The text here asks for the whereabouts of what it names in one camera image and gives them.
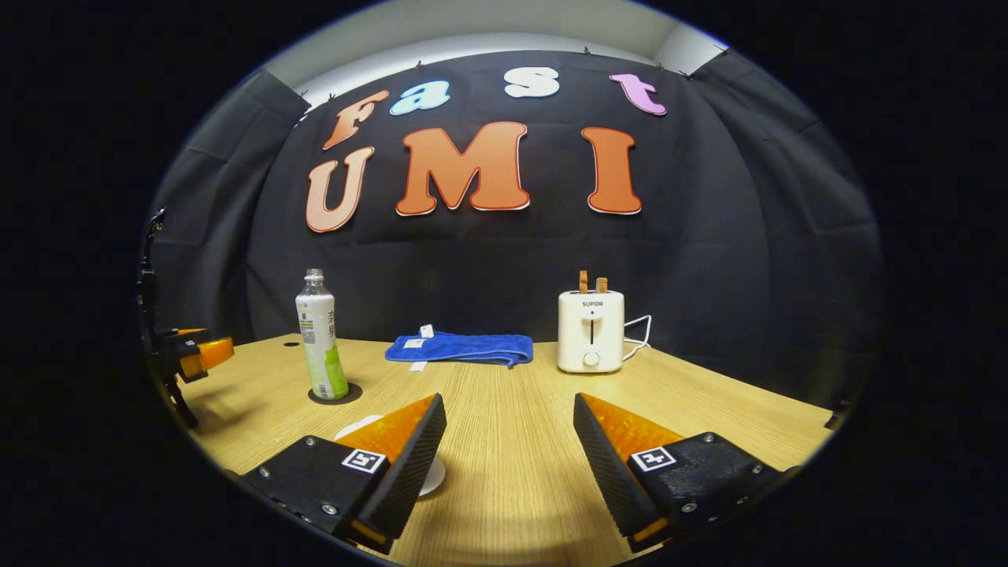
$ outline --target wooden table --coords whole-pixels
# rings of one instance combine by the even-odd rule
[[[284,346],[290,342],[297,345]],[[416,503],[387,558],[405,565],[601,567],[635,554],[609,516],[575,433],[577,392],[686,437],[717,432],[778,470],[803,463],[831,434],[824,427],[829,410],[651,348],[618,372],[592,375],[561,372],[556,343],[536,343],[534,360],[510,370],[430,362],[422,372],[385,360],[389,344],[339,340],[348,378],[364,389],[345,406],[308,400],[299,335],[239,346],[210,377],[180,384],[201,422],[193,435],[220,466],[244,474],[304,435],[333,439],[366,416],[439,392],[448,416],[438,449],[446,478]]]

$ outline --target white plate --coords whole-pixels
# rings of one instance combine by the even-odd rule
[[[355,424],[350,424],[341,429],[340,433],[336,434],[334,441],[339,441],[341,437],[349,435],[350,433],[355,432],[368,424],[373,424],[383,417],[384,416],[368,416]],[[444,481],[445,463],[442,462],[440,457],[434,455],[434,460],[430,463],[430,469],[427,471],[427,477],[423,480],[423,487],[420,488],[420,495],[425,496],[429,494],[434,488],[440,486],[440,483]]]

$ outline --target plastic bottle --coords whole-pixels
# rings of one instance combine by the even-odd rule
[[[323,400],[339,400],[350,391],[350,386],[336,348],[336,302],[326,290],[322,269],[307,270],[304,289],[295,303],[311,391]]]

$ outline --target white toaster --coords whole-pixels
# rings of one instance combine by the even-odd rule
[[[596,290],[559,295],[556,364],[568,372],[612,372],[623,365],[623,294],[603,282]]]

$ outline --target blue towel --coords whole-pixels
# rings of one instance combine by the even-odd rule
[[[405,348],[406,341],[410,340],[422,340],[423,344]],[[453,335],[435,331],[429,339],[419,335],[399,337],[385,351],[385,359],[399,362],[464,360],[511,368],[532,360],[532,339],[525,335]]]

